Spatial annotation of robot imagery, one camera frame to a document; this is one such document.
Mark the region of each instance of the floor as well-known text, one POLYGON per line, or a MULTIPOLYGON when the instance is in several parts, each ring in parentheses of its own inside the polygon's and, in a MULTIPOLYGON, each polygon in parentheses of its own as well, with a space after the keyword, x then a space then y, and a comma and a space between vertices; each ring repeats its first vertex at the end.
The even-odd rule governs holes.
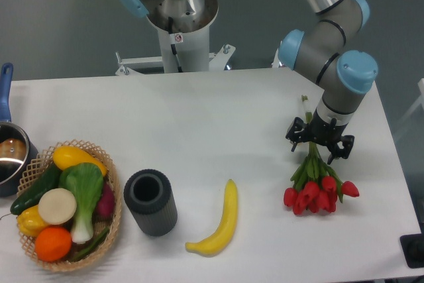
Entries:
MULTIPOLYGON (((211 51, 225 43, 236 46, 235 69, 270 67, 281 39, 295 28, 311 29, 316 21, 306 0, 218 1, 211 51)), ((367 1, 370 20, 346 49, 363 50, 377 60, 376 83, 394 134, 424 78, 424 1, 367 1)), ((156 31, 118 0, 0 0, 0 6, 0 62, 15 65, 14 80, 114 76, 116 51, 121 58, 160 55, 156 31)), ((424 198, 424 110, 402 127, 407 129, 396 147, 418 211, 424 198)))

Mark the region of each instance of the warning sticker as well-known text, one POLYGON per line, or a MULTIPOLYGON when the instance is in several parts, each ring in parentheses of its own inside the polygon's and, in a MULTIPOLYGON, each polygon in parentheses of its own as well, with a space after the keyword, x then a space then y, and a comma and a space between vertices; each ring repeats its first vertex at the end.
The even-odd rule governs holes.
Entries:
POLYGON ((182 33, 170 34, 170 41, 171 41, 171 44, 182 43, 184 41, 183 34, 182 33))

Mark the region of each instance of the saucepan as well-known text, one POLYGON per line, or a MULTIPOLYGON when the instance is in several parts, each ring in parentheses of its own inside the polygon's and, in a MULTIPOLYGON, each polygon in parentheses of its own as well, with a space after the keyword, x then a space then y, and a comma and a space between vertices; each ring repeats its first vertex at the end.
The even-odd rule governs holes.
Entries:
POLYGON ((12 75, 12 63, 4 64, 0 74, 0 197, 18 192, 22 173, 38 154, 24 130, 12 123, 9 108, 12 75))

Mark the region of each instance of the yellow banana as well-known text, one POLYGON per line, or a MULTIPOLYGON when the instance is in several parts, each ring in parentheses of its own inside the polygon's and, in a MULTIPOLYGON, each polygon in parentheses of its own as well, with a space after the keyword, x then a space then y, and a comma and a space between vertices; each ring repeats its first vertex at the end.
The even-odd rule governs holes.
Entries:
POLYGON ((204 256, 213 256, 220 253, 233 238, 237 226, 237 213, 237 186, 230 179, 225 186, 223 215, 217 230, 200 242, 187 242, 185 249, 188 252, 199 253, 204 256))

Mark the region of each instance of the radish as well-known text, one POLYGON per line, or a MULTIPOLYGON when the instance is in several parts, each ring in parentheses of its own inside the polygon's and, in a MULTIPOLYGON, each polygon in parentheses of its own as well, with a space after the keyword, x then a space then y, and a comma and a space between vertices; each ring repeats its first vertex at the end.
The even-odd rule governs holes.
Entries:
POLYGON ((100 200, 99 202, 97 202, 95 212, 100 217, 110 218, 113 214, 114 209, 115 196, 113 195, 111 187, 107 184, 107 182, 105 182, 103 184, 103 190, 101 192, 100 200))

